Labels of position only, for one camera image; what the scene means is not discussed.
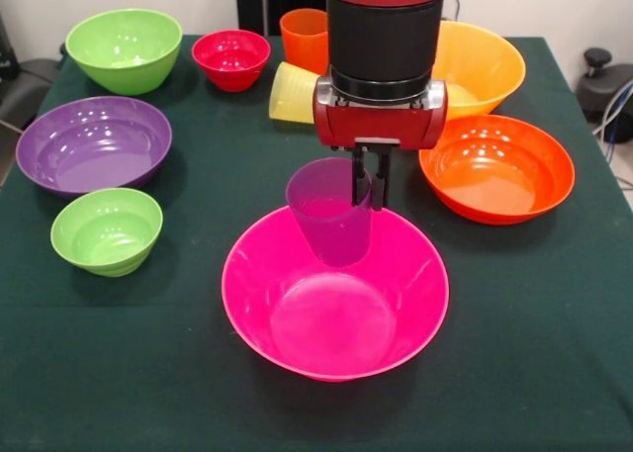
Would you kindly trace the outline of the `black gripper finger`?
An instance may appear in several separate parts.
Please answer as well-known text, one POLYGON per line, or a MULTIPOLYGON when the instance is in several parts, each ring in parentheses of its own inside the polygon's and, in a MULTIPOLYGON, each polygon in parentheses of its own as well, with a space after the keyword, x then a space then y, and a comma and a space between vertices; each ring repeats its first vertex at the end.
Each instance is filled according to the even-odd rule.
POLYGON ((372 182, 372 208, 381 211, 389 204, 391 155, 390 147, 372 147, 372 153, 377 156, 378 167, 372 182))
POLYGON ((352 161, 352 205, 360 206, 371 193, 371 177, 367 174, 362 147, 351 150, 352 161))

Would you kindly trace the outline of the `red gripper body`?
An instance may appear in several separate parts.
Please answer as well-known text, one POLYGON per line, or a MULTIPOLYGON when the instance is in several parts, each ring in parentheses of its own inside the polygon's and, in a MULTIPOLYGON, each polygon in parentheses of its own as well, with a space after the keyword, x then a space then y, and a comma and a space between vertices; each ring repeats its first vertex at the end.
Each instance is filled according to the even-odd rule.
POLYGON ((383 144, 401 149, 431 149, 439 141, 448 113, 448 91, 432 80, 422 95, 404 104, 366 105, 345 99, 328 76, 316 82, 313 113, 320 142, 354 148, 383 144))

